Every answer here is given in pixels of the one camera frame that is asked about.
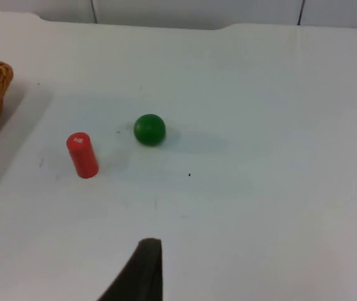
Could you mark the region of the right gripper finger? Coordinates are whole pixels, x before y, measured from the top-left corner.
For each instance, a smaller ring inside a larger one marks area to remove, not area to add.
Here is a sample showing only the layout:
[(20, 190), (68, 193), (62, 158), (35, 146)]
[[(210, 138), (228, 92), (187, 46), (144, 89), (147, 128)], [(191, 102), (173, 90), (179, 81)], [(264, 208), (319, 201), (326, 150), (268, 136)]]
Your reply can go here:
[(157, 238), (145, 238), (99, 301), (162, 301), (163, 248)]

